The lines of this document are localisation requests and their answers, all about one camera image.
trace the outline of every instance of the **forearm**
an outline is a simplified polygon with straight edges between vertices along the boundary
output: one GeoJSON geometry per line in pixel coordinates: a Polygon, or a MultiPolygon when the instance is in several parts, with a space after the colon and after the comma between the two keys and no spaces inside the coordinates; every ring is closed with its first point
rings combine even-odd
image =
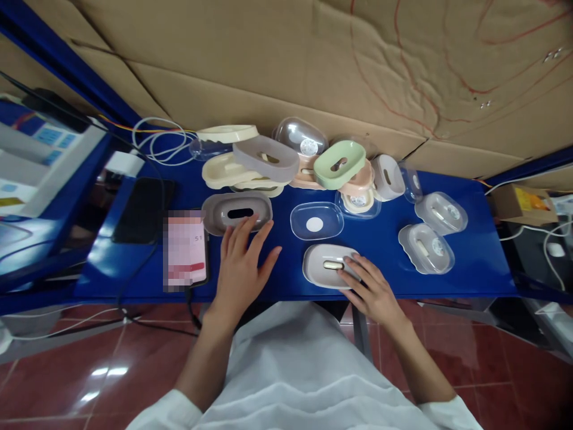
{"type": "Polygon", "coordinates": [[[447,402],[456,394],[418,338],[410,321],[388,330],[417,404],[447,402]]]}
{"type": "Polygon", "coordinates": [[[175,389],[205,412],[223,389],[235,324],[208,311],[175,389]]]}

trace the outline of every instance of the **black smartphone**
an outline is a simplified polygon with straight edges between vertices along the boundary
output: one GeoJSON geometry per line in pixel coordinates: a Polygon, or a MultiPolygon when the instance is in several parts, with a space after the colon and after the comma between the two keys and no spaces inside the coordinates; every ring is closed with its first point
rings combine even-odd
{"type": "MultiPolygon", "coordinates": [[[[164,180],[165,209],[169,207],[175,182],[164,180]]],[[[115,243],[150,245],[163,231],[164,206],[161,201],[161,181],[142,177],[133,190],[112,235],[115,243]]]]}

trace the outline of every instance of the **hand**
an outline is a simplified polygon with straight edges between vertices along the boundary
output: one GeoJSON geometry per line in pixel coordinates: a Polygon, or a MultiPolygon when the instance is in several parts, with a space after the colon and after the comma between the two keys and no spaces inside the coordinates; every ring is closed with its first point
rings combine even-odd
{"type": "Polygon", "coordinates": [[[340,290],[340,292],[359,311],[382,325],[386,330],[396,330],[407,325],[409,320],[398,305],[394,293],[392,293],[392,289],[380,269],[360,254],[352,254],[352,257],[360,264],[348,257],[344,259],[344,262],[362,278],[368,288],[347,272],[338,270],[338,276],[355,291],[340,290]]]}
{"type": "Polygon", "coordinates": [[[247,249],[249,234],[258,214],[244,218],[234,229],[227,227],[221,243],[221,266],[217,294],[211,306],[218,319],[235,328],[246,309],[255,301],[269,280],[282,247],[275,247],[259,269],[258,256],[273,221],[267,222],[256,234],[247,249]]]}

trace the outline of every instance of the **green soap dish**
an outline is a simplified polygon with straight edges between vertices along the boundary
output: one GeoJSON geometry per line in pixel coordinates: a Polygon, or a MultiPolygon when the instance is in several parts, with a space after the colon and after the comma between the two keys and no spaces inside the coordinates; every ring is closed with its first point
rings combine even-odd
{"type": "Polygon", "coordinates": [[[353,140],[341,140],[319,156],[313,167],[316,181],[326,189],[339,189],[366,163],[366,150],[353,140]]]}

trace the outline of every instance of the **white lab coat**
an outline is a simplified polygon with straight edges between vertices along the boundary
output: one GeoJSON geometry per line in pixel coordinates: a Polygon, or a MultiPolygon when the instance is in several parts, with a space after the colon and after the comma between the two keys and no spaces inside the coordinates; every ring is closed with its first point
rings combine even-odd
{"type": "Polygon", "coordinates": [[[172,390],[128,430],[350,428],[482,430],[459,396],[413,405],[310,302],[279,302],[239,329],[204,414],[172,390]]]}

